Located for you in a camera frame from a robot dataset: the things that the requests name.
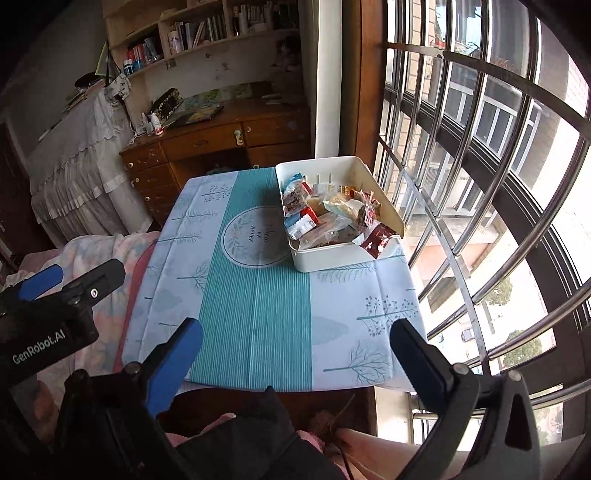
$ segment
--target light blue fabric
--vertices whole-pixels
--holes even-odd
[[[144,275],[124,363],[143,361],[185,317],[204,329],[186,378],[227,388],[411,390],[392,322],[423,321],[402,248],[384,260],[304,274],[292,263],[273,169],[191,179]]]

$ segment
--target white curtain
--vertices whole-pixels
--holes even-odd
[[[57,247],[80,235],[127,235],[150,227],[152,218],[119,155],[131,135],[123,107],[112,107],[101,88],[29,158],[31,206]]]

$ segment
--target white plastic container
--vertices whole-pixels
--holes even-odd
[[[381,222],[398,233],[400,238],[404,237],[404,222],[359,157],[314,158],[280,163],[275,167],[280,190],[296,173],[304,175],[310,185],[331,182],[335,185],[352,185],[358,189],[373,192],[374,198],[381,204]],[[289,242],[294,265],[301,272],[326,270],[374,260],[368,252],[353,243],[299,251],[297,241],[289,240]],[[395,250],[396,242],[390,242],[379,258],[391,257]]]

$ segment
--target desk drawer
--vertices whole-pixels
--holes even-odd
[[[295,112],[250,120],[244,122],[244,134],[249,147],[303,141],[310,137],[310,116],[307,112]]]
[[[310,142],[283,143],[264,147],[247,148],[251,167],[275,167],[285,161],[310,158]]]
[[[207,128],[186,135],[169,138],[162,142],[166,157],[170,161],[195,157],[204,153],[241,147],[236,142],[234,131],[240,131],[240,142],[243,143],[240,124],[222,125]]]
[[[146,168],[146,170],[136,172],[131,177],[131,183],[140,192],[148,192],[155,187],[174,184],[174,177],[168,164],[158,167]]]
[[[125,169],[132,173],[166,162],[166,157],[158,143],[124,152],[121,158],[123,158]]]
[[[176,202],[178,194],[179,191],[176,184],[154,187],[151,190],[142,192],[144,201],[149,209],[159,205],[166,205],[168,203]]]

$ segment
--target blue tablecloth stripe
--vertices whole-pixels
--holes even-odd
[[[242,171],[222,225],[249,208],[280,204],[272,168]],[[223,228],[199,314],[205,332],[203,349],[189,379],[249,390],[263,390],[270,384],[281,391],[311,390],[309,275],[294,275],[291,257],[264,273],[259,268],[240,267],[224,255],[222,238]],[[226,358],[228,352],[231,361]]]

